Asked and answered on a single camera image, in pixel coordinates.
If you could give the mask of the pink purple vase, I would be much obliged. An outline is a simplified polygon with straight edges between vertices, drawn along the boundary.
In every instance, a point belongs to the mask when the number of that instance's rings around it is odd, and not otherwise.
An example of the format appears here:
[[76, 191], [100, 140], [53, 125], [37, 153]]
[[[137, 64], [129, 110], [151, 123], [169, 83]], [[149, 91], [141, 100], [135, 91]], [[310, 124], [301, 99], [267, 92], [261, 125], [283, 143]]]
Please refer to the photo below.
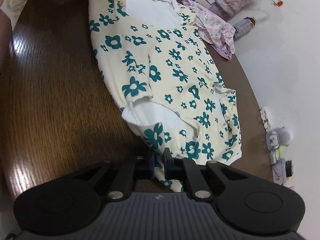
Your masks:
[[209, 11], [227, 21], [248, 5], [249, 0], [214, 0]]

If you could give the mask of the pink floral garment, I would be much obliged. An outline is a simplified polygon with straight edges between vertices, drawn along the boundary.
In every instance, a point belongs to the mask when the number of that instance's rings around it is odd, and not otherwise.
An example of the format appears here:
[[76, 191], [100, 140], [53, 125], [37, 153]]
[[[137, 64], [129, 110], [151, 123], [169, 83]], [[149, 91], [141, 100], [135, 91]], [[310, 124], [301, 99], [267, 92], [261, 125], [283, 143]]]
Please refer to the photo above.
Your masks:
[[182, 3], [195, 12], [195, 26], [200, 38], [210, 44], [221, 57], [231, 60], [235, 53], [233, 26], [199, 3], [191, 0], [183, 0]]

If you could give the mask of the black charger block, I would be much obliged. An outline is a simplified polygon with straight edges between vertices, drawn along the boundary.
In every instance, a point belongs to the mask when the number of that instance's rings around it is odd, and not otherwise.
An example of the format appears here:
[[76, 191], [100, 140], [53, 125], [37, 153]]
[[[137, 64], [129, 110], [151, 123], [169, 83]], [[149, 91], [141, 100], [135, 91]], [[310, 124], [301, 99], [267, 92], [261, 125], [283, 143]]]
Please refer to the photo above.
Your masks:
[[285, 162], [285, 173], [287, 178], [290, 178], [293, 176], [292, 160], [288, 160]]

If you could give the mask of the white astronaut figurine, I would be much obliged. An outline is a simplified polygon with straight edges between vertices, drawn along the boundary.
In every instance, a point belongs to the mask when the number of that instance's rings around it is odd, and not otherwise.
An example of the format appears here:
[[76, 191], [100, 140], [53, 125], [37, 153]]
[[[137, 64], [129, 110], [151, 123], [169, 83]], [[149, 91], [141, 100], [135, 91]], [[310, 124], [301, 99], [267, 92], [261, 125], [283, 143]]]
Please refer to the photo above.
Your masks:
[[293, 142], [293, 139], [293, 130], [286, 126], [271, 129], [266, 133], [267, 148], [269, 151], [275, 151], [280, 146], [288, 147]]

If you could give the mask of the plastic drink bottle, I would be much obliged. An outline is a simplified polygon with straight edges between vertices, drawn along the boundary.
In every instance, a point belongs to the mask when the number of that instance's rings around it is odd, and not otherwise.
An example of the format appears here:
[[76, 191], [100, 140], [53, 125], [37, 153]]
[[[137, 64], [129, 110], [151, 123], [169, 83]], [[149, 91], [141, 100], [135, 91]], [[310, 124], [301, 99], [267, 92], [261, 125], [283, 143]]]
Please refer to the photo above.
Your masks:
[[263, 23], [268, 20], [268, 18], [268, 14], [260, 14], [255, 17], [248, 16], [243, 18], [233, 25], [233, 28], [235, 29], [235, 33], [233, 36], [234, 40], [238, 40], [239, 38], [247, 35], [252, 29], [255, 28], [258, 23]]

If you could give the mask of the green white small boxes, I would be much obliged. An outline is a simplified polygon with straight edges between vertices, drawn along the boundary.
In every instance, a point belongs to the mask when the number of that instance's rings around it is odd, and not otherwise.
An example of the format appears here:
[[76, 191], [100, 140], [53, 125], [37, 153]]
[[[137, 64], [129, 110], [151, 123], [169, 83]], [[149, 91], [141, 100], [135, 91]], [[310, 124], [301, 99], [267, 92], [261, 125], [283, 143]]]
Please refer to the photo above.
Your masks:
[[270, 151], [270, 161], [271, 161], [271, 164], [274, 165], [276, 164], [279, 159], [281, 158], [281, 153], [280, 153], [280, 148], [273, 148], [271, 151]]

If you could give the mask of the cream green floral dress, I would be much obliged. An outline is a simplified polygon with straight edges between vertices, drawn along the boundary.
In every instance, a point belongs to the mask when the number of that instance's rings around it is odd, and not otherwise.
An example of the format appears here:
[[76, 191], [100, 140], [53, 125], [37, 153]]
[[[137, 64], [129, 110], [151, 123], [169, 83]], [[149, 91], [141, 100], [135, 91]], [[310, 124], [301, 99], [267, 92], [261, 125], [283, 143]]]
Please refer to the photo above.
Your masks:
[[156, 152], [156, 178], [174, 192], [183, 184], [165, 177], [166, 148], [200, 165], [230, 165], [242, 154], [236, 92], [225, 86], [195, 18], [176, 0], [89, 0], [103, 81], [131, 131]]

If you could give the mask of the white tin box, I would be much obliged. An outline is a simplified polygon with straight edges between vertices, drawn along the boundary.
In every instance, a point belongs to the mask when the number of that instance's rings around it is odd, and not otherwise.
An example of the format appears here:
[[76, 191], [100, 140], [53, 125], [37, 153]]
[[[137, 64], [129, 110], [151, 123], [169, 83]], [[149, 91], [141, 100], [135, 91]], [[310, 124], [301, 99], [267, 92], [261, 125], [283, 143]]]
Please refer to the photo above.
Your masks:
[[285, 163], [285, 159], [281, 158], [272, 165], [273, 181], [278, 185], [283, 185], [286, 183]]

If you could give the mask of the white power strip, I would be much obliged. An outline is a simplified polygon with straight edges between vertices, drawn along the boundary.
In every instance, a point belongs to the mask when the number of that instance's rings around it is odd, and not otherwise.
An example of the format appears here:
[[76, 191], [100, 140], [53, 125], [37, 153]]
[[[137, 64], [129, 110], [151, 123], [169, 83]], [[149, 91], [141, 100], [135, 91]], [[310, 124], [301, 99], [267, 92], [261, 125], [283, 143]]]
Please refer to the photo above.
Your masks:
[[265, 108], [260, 110], [260, 117], [263, 122], [263, 126], [264, 126], [265, 131], [268, 132], [271, 129], [271, 124], [269, 122], [267, 111]]

